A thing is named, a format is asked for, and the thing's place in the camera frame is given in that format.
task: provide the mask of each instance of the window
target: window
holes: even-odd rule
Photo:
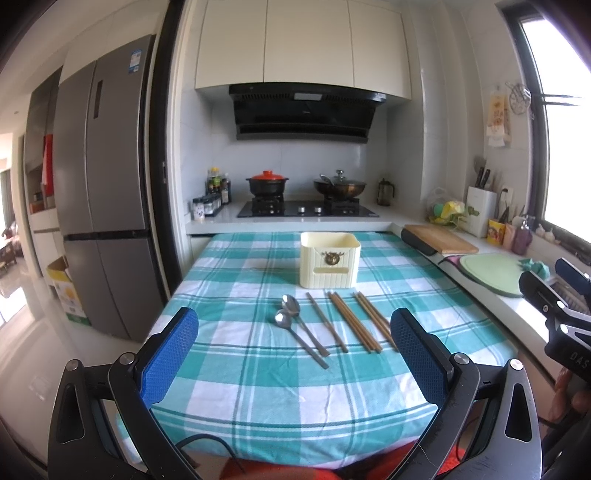
[[[529,214],[591,264],[591,72],[533,7],[504,11],[532,93]]]

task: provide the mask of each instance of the blue gripper pad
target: blue gripper pad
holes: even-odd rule
[[[178,369],[185,360],[191,346],[197,338],[199,318],[193,309],[181,308],[162,333],[156,335],[160,345],[148,364],[140,372],[141,388],[139,396],[147,408],[164,399]]]
[[[453,377],[449,351],[446,356],[443,344],[438,345],[408,309],[392,313],[390,333],[425,400],[441,408]]]

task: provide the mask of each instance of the gas stove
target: gas stove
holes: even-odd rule
[[[254,198],[238,213],[248,217],[378,217],[377,213],[361,206],[359,199],[336,202],[324,200],[283,200],[281,196]]]

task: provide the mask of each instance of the window frame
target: window frame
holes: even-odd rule
[[[591,243],[575,234],[544,220],[545,206],[550,179],[550,151],[548,147],[548,124],[542,84],[538,75],[534,55],[525,35],[522,23],[528,20],[543,20],[544,16],[531,4],[521,3],[502,9],[515,49],[521,62],[527,88],[531,92],[531,158],[532,175],[528,198],[528,215],[536,218],[535,228],[541,224],[546,231],[553,230],[560,245],[575,255],[581,262],[591,265]]]

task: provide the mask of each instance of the red pot lid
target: red pot lid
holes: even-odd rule
[[[253,180],[286,180],[286,178],[277,173],[273,173],[272,170],[263,170],[261,174],[254,175]]]

